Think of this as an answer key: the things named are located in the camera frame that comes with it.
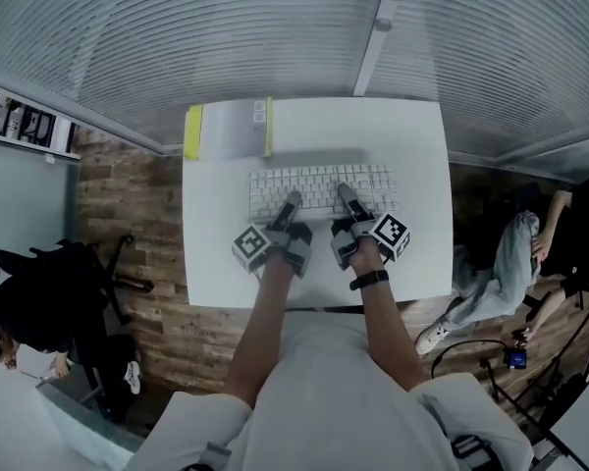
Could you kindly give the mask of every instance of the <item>white t-shirt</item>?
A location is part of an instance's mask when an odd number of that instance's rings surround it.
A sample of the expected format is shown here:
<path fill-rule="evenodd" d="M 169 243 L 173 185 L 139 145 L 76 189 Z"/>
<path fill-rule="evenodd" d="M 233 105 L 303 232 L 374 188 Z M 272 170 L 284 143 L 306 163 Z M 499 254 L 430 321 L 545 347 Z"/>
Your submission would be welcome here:
<path fill-rule="evenodd" d="M 232 451 L 227 471 L 456 470 L 424 396 L 491 442 L 506 470 L 528 469 L 530 442 L 471 375 L 406 392 L 369 356 L 361 315 L 292 312 L 254 410 L 227 394 L 177 392 L 127 471 L 181 471 L 208 442 Z"/>

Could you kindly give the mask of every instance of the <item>black shirt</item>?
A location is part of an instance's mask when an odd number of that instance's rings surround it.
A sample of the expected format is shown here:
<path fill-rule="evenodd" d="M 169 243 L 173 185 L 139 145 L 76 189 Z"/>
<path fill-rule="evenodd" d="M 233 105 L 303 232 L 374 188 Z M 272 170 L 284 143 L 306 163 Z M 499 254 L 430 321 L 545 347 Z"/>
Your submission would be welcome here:
<path fill-rule="evenodd" d="M 56 283 L 37 276 L 12 276 L 0 285 L 0 327 L 40 352 L 68 352 L 72 346 L 70 307 Z"/>
<path fill-rule="evenodd" d="M 565 296 L 589 288 L 589 180 L 572 191 L 571 208 L 562 210 L 548 258 L 541 264 L 541 275 L 562 274 Z M 544 196 L 529 208 L 546 224 L 552 197 Z"/>

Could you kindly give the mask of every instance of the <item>wooden floor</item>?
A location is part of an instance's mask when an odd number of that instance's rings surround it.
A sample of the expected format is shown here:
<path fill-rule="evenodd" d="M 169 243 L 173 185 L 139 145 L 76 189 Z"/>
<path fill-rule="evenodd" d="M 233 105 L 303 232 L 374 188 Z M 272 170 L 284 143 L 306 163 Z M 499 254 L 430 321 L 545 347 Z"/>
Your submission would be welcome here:
<path fill-rule="evenodd" d="M 143 357 L 146 396 L 137 404 L 136 420 L 155 422 L 172 390 L 217 392 L 240 339 L 249 311 L 194 307 L 187 299 L 182 233 L 182 160 L 157 158 L 88 130 L 77 130 L 76 153 L 81 156 L 78 226 L 83 241 L 100 241 L 101 258 L 109 256 L 118 236 L 131 232 L 135 243 L 123 252 L 118 272 L 155 283 L 151 294 L 119 289 L 130 328 Z M 534 179 L 481 168 L 451 166 L 454 213 L 457 224 L 476 215 L 485 190 L 494 194 Z M 558 187 L 540 182 L 546 192 Z M 546 282 L 533 289 L 545 294 Z M 466 371 L 486 382 L 479 367 L 491 359 L 498 383 L 515 396 L 560 351 L 589 310 L 567 302 L 539 332 L 528 348 L 528 369 L 510 371 L 503 366 L 498 345 L 469 344 L 446 355 L 436 374 Z M 416 336 L 446 309 L 450 297 L 400 304 L 403 319 Z M 443 347 L 468 339 L 510 342 L 513 330 L 522 328 L 528 307 L 521 305 L 512 318 L 499 318 L 467 327 L 450 336 L 442 347 L 423 358 L 428 369 Z M 584 371 L 589 359 L 589 323 L 562 359 L 565 378 Z M 526 398 L 529 402 L 532 395 Z M 522 428 L 525 422 L 511 406 L 502 404 Z M 538 415 L 540 409 L 534 409 Z"/>

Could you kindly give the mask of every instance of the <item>white wall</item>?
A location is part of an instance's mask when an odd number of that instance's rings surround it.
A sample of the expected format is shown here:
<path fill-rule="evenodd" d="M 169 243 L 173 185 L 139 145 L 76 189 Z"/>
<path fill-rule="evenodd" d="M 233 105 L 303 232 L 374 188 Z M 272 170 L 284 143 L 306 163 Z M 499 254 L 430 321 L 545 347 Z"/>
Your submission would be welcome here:
<path fill-rule="evenodd" d="M 0 147 L 0 248 L 27 254 L 50 247 L 70 227 L 76 168 L 41 155 Z M 18 354 L 23 368 L 45 359 L 31 349 Z M 60 438 L 43 408 L 37 380 L 0 365 L 0 471 L 97 469 Z"/>

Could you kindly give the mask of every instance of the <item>person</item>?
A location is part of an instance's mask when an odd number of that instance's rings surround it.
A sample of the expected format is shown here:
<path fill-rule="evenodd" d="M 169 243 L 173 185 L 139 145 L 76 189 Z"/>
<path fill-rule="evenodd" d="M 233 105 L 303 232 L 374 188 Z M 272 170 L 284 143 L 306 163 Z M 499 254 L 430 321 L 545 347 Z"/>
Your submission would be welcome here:
<path fill-rule="evenodd" d="M 75 284 L 31 271 L 0 285 L 0 362 L 16 369 L 18 349 L 26 344 L 54 353 L 51 368 L 58 379 L 70 375 L 69 358 L 94 367 L 109 404 L 122 411 L 126 394 L 140 388 L 134 341 L 127 335 L 107 337 L 104 297 Z"/>
<path fill-rule="evenodd" d="M 358 278 L 384 270 L 370 236 L 348 263 Z M 175 393 L 127 471 L 469 469 L 461 437 L 528 469 L 530 442 L 473 376 L 425 375 L 388 281 L 360 289 L 364 316 L 287 314 L 294 273 L 269 252 L 222 391 Z"/>
<path fill-rule="evenodd" d="M 570 296 L 589 288 L 589 180 L 572 191 L 542 196 L 506 226 L 492 268 L 474 270 L 465 246 L 455 246 L 448 310 L 416 341 L 419 354 L 432 350 L 451 331 L 489 318 L 512 315 L 537 277 L 566 277 L 552 291 L 530 326 L 526 343 Z"/>

